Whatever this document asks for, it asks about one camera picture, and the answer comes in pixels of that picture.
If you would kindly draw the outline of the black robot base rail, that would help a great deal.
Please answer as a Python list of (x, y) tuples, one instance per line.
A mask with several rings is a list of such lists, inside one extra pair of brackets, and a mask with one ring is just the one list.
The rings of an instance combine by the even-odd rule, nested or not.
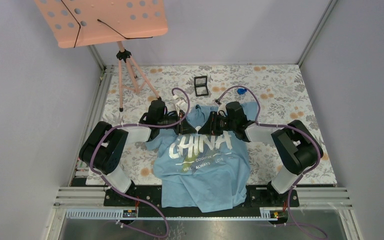
[(161, 209), (198, 208), (202, 213), (230, 210), (239, 207), (299, 207), (297, 191), (272, 196), (267, 185), (247, 185), (239, 193), (231, 193), (230, 188), (216, 189), (215, 192), (204, 183), (197, 186), (184, 186), (181, 183), (166, 181), (162, 185), (135, 185), (120, 195), (114, 190), (106, 190), (105, 207), (150, 207), (164, 216)]

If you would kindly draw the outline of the light blue printed t-shirt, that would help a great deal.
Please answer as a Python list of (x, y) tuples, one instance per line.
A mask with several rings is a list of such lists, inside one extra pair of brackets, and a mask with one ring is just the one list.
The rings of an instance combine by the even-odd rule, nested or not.
[(164, 182), (185, 187), (205, 184), (212, 192), (230, 188), (239, 193), (246, 187), (251, 166), (247, 145), (231, 131), (220, 136), (177, 135), (163, 129), (148, 150), (157, 150), (153, 174)]

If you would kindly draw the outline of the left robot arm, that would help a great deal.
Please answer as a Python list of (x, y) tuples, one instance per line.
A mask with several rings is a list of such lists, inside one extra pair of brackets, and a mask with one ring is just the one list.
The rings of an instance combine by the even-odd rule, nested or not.
[(119, 128), (100, 121), (96, 124), (79, 151), (79, 159), (91, 171), (104, 177), (104, 181), (116, 192), (116, 199), (124, 206), (132, 204), (135, 192), (130, 187), (133, 181), (124, 173), (120, 160), (125, 145), (154, 140), (163, 129), (173, 130), (177, 135), (195, 134), (196, 129), (186, 120), (181, 110), (167, 111), (164, 101), (151, 102), (148, 111), (137, 124)]

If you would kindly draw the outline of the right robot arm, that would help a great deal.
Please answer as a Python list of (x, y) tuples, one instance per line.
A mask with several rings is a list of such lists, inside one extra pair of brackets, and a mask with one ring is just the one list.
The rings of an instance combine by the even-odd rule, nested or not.
[(283, 164), (280, 172), (267, 185), (267, 201), (273, 206), (287, 199), (287, 192), (298, 179), (313, 169), (324, 155), (322, 147), (300, 120), (289, 124), (258, 123), (248, 117), (237, 101), (218, 111), (211, 111), (200, 135), (219, 136), (233, 132), (241, 141), (273, 144)]

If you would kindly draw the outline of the black square brooch box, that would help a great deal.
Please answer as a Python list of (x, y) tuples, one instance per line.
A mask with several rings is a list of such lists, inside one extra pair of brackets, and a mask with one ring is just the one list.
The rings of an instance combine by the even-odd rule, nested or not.
[(210, 94), (207, 75), (195, 76), (193, 78), (193, 85), (196, 97), (206, 97)]

